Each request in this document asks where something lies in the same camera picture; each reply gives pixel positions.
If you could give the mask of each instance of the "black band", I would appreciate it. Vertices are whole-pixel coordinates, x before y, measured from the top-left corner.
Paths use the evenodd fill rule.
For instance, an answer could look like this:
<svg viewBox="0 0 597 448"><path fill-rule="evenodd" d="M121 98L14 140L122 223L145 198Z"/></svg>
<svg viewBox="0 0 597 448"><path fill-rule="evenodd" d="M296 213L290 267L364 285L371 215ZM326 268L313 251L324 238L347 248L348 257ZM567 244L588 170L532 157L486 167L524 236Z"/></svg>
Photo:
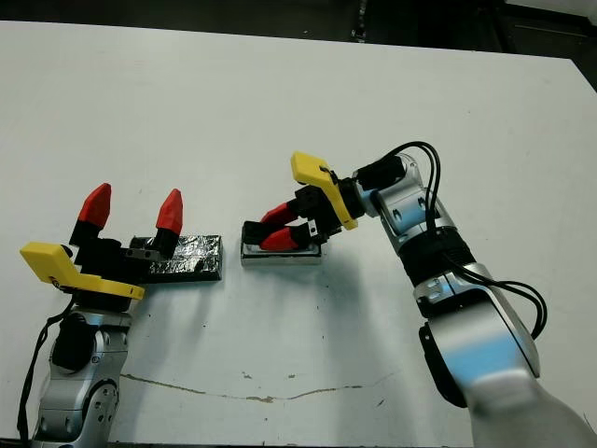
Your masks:
<svg viewBox="0 0 597 448"><path fill-rule="evenodd" d="M404 270L414 286L451 269L444 254L460 266L475 262L470 249L454 227L440 227L434 236L428 232L421 233L398 251Z"/></svg>

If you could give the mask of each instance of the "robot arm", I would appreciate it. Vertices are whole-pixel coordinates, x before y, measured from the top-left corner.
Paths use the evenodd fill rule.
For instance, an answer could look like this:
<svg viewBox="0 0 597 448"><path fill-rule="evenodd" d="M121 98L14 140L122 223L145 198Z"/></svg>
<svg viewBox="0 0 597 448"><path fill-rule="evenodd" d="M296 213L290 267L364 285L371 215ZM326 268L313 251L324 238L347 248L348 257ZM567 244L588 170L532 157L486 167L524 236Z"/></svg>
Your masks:
<svg viewBox="0 0 597 448"><path fill-rule="evenodd" d="M69 245L29 243L21 254L39 280L72 296L66 309L42 329L21 395L21 443L34 448L104 448L116 417L120 372L128 354L132 300L151 283L219 280L219 236L180 236L183 203L174 189L163 203L153 238L133 237L130 247L100 238L111 187L102 184L85 201ZM60 322L49 358L49 384L29 441L26 402L33 369L48 327Z"/></svg>
<svg viewBox="0 0 597 448"><path fill-rule="evenodd" d="M340 224L353 229L364 214L380 217L426 319L419 336L429 370L444 399L468 408L475 446L597 446L590 427L536 381L540 370L535 343L502 294L501 287L508 285L493 281L475 260L437 198L433 213L428 213L433 191L423 186L415 160L405 154L386 156L342 180L321 162L303 154L293 156L295 178L310 184L297 192L297 199L305 189L320 189L324 205L316 208L326 209L327 216L338 208L325 201L329 196L322 182L310 182L319 170L326 187L337 188L354 222L340 215L322 219L313 210L302 209L277 218L274 210L261 223L245 223L243 242L265 251L302 250L306 244L324 243L340 231ZM292 209L294 203L286 207ZM312 219L320 232L311 239L293 239L293 228L281 226L296 215ZM546 312L538 308L533 336L545 326L547 314L541 313Z"/></svg>

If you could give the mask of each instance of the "yellow bracket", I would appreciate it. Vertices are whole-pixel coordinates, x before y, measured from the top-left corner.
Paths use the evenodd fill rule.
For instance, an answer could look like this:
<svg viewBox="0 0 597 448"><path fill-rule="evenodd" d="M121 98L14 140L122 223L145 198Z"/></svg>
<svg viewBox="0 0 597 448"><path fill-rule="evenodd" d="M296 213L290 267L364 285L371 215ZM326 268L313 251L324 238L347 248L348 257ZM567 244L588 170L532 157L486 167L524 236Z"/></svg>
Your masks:
<svg viewBox="0 0 597 448"><path fill-rule="evenodd" d="M358 222L348 213L340 194L340 188L334 183L327 162L309 154L295 152L290 160L292 176L297 182L313 185L321 189L334 207L336 216L347 231L356 229Z"/></svg>
<svg viewBox="0 0 597 448"><path fill-rule="evenodd" d="M21 249L21 255L42 282L51 283L58 288L83 289L138 301L146 292L142 287L105 280L99 275L80 273L60 245L31 242Z"/></svg>

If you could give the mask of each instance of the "foil-wrapped block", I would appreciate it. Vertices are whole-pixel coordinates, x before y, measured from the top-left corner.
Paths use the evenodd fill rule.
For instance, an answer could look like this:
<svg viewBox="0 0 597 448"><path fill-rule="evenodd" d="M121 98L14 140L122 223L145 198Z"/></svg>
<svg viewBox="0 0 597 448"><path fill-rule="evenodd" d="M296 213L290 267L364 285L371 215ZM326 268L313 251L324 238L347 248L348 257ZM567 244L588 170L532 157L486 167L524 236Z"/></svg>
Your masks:
<svg viewBox="0 0 597 448"><path fill-rule="evenodd" d="M145 248L153 238L135 236L131 248ZM189 235L178 237L174 256L155 261L143 283L200 282L222 279L222 237L220 235Z"/></svg>

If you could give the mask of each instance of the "white table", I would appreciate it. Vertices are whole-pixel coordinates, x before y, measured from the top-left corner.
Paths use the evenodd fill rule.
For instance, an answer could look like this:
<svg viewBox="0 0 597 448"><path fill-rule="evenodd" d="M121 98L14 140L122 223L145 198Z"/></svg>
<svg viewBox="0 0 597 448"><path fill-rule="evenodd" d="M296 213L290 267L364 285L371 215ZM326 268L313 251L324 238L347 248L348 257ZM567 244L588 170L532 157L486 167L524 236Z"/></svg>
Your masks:
<svg viewBox="0 0 597 448"><path fill-rule="evenodd" d="M67 242L108 181L104 236L152 234L177 187L184 231L225 247L222 282L152 287L132 310L123 373L146 381L122 378L111 440L470 445L467 412L424 363L423 319L379 220L335 236L319 267L239 262L242 222L298 187L292 151L348 175L412 139L438 149L440 196L478 260L544 292L542 384L597 424L597 96L570 61L1 22L0 436L17 435L35 338L67 299L19 248ZM532 306L512 301L531 325Z"/></svg>

